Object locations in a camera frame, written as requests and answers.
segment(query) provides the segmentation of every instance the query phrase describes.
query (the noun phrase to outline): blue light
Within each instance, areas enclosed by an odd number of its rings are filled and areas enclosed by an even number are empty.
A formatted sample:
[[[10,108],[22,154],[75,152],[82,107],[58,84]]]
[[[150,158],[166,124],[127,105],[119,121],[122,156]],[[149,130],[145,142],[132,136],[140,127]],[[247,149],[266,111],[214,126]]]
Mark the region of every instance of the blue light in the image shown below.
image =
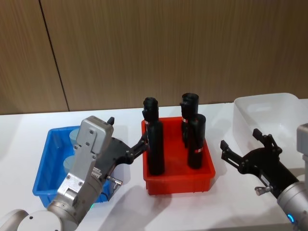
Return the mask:
[[[290,222],[293,224],[294,223],[294,218],[291,214],[288,214],[287,217],[289,218]]]

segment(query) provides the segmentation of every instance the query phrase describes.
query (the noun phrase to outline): black bottle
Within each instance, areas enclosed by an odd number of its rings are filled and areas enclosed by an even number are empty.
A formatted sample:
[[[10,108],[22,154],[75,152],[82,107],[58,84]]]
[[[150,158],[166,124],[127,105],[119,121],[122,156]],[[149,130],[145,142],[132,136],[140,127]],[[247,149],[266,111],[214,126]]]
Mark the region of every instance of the black bottle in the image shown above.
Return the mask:
[[[161,175],[165,171],[163,124],[158,120],[158,102],[147,97],[142,111],[148,132],[148,167],[151,175]]]
[[[194,93],[185,93],[182,95],[180,103],[182,109],[182,139],[185,148],[188,147],[188,120],[198,113],[199,96]]]
[[[202,166],[205,122],[206,118],[201,114],[195,114],[188,121],[188,165],[194,169]]]

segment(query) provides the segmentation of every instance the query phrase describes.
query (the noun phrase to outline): red plastic bin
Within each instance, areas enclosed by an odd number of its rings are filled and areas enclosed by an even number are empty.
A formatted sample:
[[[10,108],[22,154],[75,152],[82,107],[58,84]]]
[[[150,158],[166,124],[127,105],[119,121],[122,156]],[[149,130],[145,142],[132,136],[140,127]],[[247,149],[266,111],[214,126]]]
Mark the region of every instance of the red plastic bin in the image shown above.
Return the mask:
[[[182,141],[181,117],[160,118],[164,128],[165,172],[160,176],[150,175],[147,152],[143,153],[143,179],[149,195],[171,193],[205,192],[210,189],[215,176],[214,165],[206,144],[203,145],[203,162],[200,169],[192,169],[187,164],[188,149]],[[142,133],[146,131],[141,123]]]

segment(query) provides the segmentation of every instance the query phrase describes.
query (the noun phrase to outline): wooden wall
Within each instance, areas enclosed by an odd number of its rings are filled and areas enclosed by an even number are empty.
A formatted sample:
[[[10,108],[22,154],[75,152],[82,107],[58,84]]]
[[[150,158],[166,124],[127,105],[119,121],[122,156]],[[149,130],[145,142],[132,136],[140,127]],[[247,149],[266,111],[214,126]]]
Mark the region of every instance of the wooden wall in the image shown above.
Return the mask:
[[[0,114],[67,111],[37,0],[0,1]]]
[[[274,92],[308,98],[308,1],[41,0],[41,5],[72,111],[141,107],[146,96],[178,105],[188,91],[199,94],[200,103]],[[44,29],[42,19],[28,19],[29,25],[37,27],[36,34]],[[31,47],[48,53],[47,61],[36,55],[27,60],[45,64],[35,71],[56,86],[47,99],[58,98],[31,110],[64,110],[47,35],[40,36],[45,50]]]

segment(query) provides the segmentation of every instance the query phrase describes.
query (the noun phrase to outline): white plastic bin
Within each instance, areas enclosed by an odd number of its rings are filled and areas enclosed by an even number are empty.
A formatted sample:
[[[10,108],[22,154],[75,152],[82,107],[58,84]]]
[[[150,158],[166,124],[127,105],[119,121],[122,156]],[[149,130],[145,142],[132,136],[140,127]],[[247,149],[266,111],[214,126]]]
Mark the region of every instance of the white plastic bin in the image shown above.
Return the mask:
[[[241,97],[234,101],[233,135],[243,155],[263,147],[253,136],[258,128],[264,135],[272,134],[282,148],[280,161],[295,175],[303,174],[305,163],[296,150],[296,129],[308,123],[308,108],[289,93]]]

